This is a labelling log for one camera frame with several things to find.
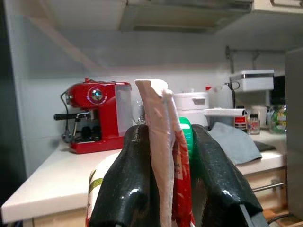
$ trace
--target metal rail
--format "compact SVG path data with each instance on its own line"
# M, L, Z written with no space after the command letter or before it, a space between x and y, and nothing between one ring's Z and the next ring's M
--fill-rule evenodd
M273 184L266 185L266 186L263 186L263 187L254 188L254 189L252 189L252 191L253 191L253 192L260 192L260 191L264 191L264 190L268 190L268 189L283 188L284 185L285 185L284 182L281 182L281 183L273 183Z

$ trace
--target spice jar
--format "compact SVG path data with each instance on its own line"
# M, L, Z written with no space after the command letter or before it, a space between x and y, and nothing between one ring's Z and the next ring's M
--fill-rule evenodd
M247 125L247 133L250 135L260 134L260 120L257 114L251 114Z

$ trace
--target refrigerator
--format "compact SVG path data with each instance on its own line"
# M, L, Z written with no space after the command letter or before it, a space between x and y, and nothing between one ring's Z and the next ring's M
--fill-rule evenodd
M303 48L286 55L287 194L289 212L303 219Z
M3 1L0 0L0 207L26 180Z

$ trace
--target cabinet door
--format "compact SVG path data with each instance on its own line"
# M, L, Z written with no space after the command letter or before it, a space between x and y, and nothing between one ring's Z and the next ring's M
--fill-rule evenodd
M286 182L285 169L265 171L257 174L246 175L252 189L271 185L272 181ZM255 193L263 209L282 208L287 205L286 186L267 189Z
M281 13L302 13L303 1L301 0L254 0L254 10Z
M34 219L35 227L84 227L86 209L71 210Z

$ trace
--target white kitchen countertop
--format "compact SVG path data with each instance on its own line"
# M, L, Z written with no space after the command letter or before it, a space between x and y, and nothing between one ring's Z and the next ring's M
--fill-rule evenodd
M262 152L262 159L238 166L244 174L285 166L286 136L261 131L253 140L274 145L277 150ZM1 207L4 223L30 219L86 207L91 170L121 150L85 155L68 151L61 143L54 153L20 186Z

